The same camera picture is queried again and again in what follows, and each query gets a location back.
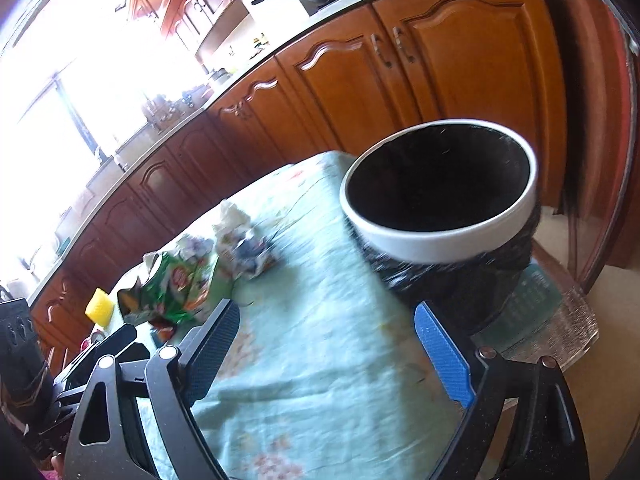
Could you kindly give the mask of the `crumpled white printed paper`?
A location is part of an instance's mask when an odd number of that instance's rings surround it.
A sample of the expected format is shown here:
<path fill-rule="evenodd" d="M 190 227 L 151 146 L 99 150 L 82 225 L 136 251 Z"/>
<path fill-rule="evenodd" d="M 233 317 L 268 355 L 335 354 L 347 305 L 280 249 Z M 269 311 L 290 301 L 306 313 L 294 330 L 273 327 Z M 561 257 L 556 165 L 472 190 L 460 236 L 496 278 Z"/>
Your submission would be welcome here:
<path fill-rule="evenodd" d="M 176 241 L 178 255 L 204 266 L 219 264 L 234 280 L 252 280 L 274 266 L 278 257 L 272 241 L 262 236 L 252 219 L 230 200 L 214 211 L 213 234 L 183 234 Z"/>

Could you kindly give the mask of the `yellow foam fruit net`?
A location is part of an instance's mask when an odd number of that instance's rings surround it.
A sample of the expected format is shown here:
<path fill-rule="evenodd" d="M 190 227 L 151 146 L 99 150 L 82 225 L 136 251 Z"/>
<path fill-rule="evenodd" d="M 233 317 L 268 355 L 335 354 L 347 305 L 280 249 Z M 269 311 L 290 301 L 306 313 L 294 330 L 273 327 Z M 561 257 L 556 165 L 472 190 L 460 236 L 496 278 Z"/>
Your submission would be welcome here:
<path fill-rule="evenodd" d="M 85 315 L 96 325 L 107 328 L 111 322 L 115 303 L 104 290 L 97 288 L 85 308 Z"/>

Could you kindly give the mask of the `floral light green tablecloth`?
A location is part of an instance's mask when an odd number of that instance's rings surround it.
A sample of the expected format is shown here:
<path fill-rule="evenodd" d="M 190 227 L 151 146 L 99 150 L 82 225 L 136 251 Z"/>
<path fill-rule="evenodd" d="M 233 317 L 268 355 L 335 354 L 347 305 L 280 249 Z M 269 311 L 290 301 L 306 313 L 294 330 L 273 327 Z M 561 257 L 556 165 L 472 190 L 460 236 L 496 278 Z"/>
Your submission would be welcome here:
<path fill-rule="evenodd" d="M 461 416 L 340 200 L 352 156 L 273 171 L 233 203 L 277 263 L 232 289 L 241 325 L 192 412 L 232 479 L 425 479 Z"/>

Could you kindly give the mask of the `white rimmed trash bin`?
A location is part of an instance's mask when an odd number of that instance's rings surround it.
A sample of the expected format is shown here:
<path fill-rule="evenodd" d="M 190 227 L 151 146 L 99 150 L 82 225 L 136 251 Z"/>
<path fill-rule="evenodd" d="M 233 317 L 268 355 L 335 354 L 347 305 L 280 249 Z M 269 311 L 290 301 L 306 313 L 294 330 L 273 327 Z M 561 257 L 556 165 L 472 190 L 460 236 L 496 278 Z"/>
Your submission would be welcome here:
<path fill-rule="evenodd" d="M 534 213 L 538 162 L 510 128 L 444 119 L 394 133 L 344 175 L 340 202 L 363 240 L 396 260 L 445 264 L 493 252 Z"/>

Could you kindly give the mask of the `grey speckled countertop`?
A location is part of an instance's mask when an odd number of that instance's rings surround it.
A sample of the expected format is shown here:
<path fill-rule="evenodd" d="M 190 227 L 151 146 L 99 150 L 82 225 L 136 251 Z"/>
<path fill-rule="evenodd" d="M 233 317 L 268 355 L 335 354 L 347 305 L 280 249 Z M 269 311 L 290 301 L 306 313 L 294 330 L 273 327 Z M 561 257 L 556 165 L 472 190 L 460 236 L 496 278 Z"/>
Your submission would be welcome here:
<path fill-rule="evenodd" d="M 242 62 L 239 65 L 239 68 L 232 74 L 232 76 L 227 78 L 221 86 L 217 87 L 214 90 L 213 95 L 207 101 L 205 101 L 204 104 L 197 107 L 191 114 L 180 118 L 175 126 L 171 127 L 168 130 L 162 131 L 157 141 L 151 144 L 135 160 L 127 164 L 124 169 L 119 170 L 117 179 L 114 180 L 108 186 L 108 188 L 105 189 L 105 192 L 107 192 L 107 194 L 110 194 L 111 192 L 117 190 L 119 185 L 124 183 L 127 178 L 132 176 L 138 169 L 138 167 L 143 165 L 145 161 L 155 153 L 155 151 L 161 148 L 163 144 L 167 142 L 172 136 L 177 134 L 180 128 L 186 126 L 187 124 L 190 124 L 192 120 L 198 118 L 198 116 L 203 114 L 207 107 L 213 105 L 227 91 L 229 91 L 234 84 L 237 84 L 242 77 L 246 76 L 249 72 L 254 70 L 259 65 L 262 65 L 262 63 L 265 63 L 267 61 L 267 58 L 275 55 L 277 52 L 279 52 L 289 44 L 292 44 L 292 42 L 308 34 L 308 32 L 310 32 L 311 30 L 323 24 L 326 24 L 328 21 L 331 21 L 334 18 L 338 18 L 348 11 L 358 8 L 358 6 L 363 6 L 364 4 L 371 1 L 373 0 L 336 0 L 334 3 L 325 6 L 319 12 L 311 15 L 309 18 L 306 18 L 305 21 L 302 21 L 301 23 L 295 25 L 292 29 L 292 32 L 288 32 L 286 35 L 281 35 L 279 37 L 271 39 L 269 41 L 268 47 L 257 53 L 254 58 Z"/>

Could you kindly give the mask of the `green snack bag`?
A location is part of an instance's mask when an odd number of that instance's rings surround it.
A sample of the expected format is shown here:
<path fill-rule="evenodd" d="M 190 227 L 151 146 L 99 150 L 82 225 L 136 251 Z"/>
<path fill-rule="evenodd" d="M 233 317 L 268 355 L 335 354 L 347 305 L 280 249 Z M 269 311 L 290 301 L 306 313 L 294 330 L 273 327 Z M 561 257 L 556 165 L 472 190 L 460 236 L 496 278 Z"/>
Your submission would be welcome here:
<path fill-rule="evenodd" d="M 216 252 L 185 257 L 178 250 L 150 252 L 117 304 L 125 322 L 156 327 L 203 324 L 220 300 L 231 297 L 233 278 Z"/>

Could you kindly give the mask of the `round wooden table top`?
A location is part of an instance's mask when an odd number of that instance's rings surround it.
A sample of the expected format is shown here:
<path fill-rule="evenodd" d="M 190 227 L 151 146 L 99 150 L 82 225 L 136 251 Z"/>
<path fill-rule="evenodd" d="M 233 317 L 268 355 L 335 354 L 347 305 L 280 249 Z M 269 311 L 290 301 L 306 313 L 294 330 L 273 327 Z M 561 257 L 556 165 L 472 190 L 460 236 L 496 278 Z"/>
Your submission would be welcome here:
<path fill-rule="evenodd" d="M 568 270 L 590 290 L 639 246 L 639 31 L 618 0 L 546 0 L 567 105 Z"/>

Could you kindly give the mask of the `wooden kitchen cabinets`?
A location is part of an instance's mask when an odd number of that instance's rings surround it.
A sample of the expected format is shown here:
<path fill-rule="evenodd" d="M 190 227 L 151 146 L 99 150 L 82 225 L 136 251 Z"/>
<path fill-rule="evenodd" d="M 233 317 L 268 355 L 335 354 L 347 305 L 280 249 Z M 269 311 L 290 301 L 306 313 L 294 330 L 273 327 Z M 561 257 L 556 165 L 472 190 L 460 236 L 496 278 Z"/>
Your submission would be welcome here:
<path fill-rule="evenodd" d="M 110 185 L 38 287 L 32 317 L 50 367 L 78 355 L 96 289 L 224 198 L 284 165 L 358 155 L 440 118 L 524 136 L 542 203 L 559 203 L 565 88 L 544 0 L 341 0 L 242 70 Z"/>

